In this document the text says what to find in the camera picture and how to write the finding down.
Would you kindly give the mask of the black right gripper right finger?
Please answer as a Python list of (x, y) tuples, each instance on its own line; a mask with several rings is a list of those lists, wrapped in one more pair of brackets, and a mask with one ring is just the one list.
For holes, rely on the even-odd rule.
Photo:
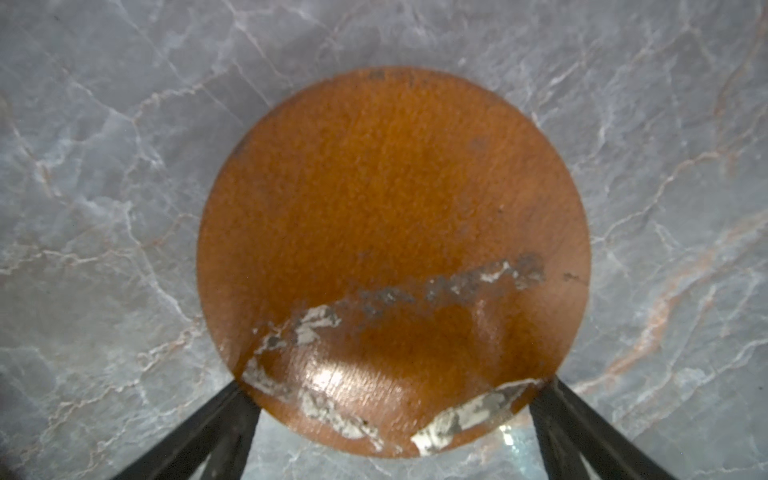
[(550, 479), (674, 479), (557, 378), (529, 411)]

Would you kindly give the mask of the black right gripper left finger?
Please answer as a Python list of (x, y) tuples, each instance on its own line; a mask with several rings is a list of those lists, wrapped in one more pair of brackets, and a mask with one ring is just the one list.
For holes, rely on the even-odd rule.
[(235, 381), (201, 406), (117, 479), (240, 479), (261, 408)]

